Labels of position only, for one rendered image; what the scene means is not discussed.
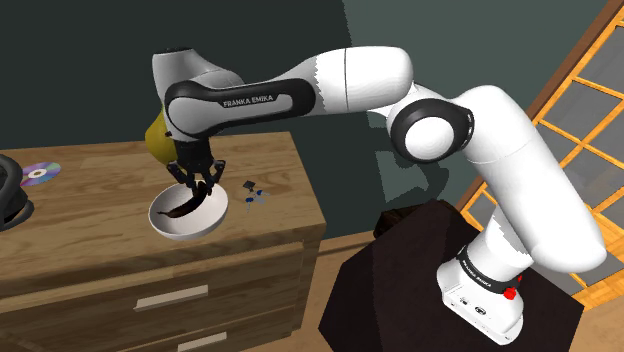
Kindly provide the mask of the white bowl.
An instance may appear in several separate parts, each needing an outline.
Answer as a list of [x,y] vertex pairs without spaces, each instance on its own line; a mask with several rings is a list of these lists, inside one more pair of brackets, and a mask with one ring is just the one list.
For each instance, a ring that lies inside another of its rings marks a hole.
[[164,237],[173,240],[191,240],[215,230],[225,219],[228,196],[223,187],[215,184],[212,194],[189,214],[171,218],[165,211],[174,209],[190,200],[192,192],[183,184],[176,184],[162,191],[151,203],[148,219],[152,227]]

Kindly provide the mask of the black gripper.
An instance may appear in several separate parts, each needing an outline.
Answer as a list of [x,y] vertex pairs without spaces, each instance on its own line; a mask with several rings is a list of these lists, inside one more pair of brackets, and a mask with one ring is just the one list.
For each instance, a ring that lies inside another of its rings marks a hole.
[[226,161],[214,160],[207,140],[176,141],[175,148],[177,163],[169,162],[166,165],[168,172],[179,184],[184,184],[190,189],[196,187],[195,175],[200,174],[206,184],[207,195],[210,196],[214,185],[220,181]]

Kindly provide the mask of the dark brown banana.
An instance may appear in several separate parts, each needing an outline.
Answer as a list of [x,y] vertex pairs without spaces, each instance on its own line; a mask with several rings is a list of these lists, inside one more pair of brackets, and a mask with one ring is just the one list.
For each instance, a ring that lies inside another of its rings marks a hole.
[[205,200],[208,195],[208,187],[205,182],[199,181],[191,190],[192,196],[185,203],[168,211],[158,211],[158,214],[165,215],[169,218],[180,218],[195,211]]

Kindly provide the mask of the wooden chest of drawers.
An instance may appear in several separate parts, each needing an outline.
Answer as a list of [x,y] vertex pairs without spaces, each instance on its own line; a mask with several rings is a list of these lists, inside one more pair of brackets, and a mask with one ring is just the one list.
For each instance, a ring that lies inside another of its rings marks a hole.
[[[242,352],[301,326],[326,223],[286,132],[211,140],[229,198],[212,233],[148,220],[172,178],[141,142],[20,149],[60,174],[0,232],[0,352]],[[246,211],[245,181],[269,193]]]

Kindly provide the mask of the dark robot stand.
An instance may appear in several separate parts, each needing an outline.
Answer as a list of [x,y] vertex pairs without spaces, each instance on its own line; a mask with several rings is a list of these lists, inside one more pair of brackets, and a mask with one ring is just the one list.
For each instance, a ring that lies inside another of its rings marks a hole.
[[569,352],[583,306],[532,269],[519,337],[499,346],[448,309],[436,271],[478,234],[444,200],[384,212],[346,260],[318,330],[333,352]]

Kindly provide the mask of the olive yellow round object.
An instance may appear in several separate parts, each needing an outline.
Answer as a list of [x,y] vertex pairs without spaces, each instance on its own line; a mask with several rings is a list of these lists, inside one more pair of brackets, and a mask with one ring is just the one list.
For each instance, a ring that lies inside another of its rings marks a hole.
[[161,110],[145,132],[145,144],[150,154],[163,165],[177,159],[174,142],[166,135],[167,132],[164,111]]

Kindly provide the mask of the black round object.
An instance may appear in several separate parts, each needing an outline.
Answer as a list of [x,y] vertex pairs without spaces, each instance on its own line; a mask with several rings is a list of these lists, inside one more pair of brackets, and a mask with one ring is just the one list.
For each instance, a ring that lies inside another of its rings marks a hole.
[[20,186],[22,168],[12,158],[0,154],[0,232],[29,219],[34,204]]

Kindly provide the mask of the shiny compact disc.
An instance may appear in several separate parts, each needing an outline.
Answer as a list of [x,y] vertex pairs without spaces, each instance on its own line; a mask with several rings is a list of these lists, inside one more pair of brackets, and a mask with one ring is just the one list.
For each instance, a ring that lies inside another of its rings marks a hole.
[[23,177],[20,185],[35,186],[47,182],[56,177],[61,171],[61,166],[56,162],[41,162],[26,166],[22,169]]

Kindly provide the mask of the wooden framed glass door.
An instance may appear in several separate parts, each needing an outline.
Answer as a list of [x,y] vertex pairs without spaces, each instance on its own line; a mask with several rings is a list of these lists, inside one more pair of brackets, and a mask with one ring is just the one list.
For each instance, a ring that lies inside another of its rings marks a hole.
[[529,115],[607,248],[593,271],[540,273],[591,310],[624,296],[624,0],[607,0]]

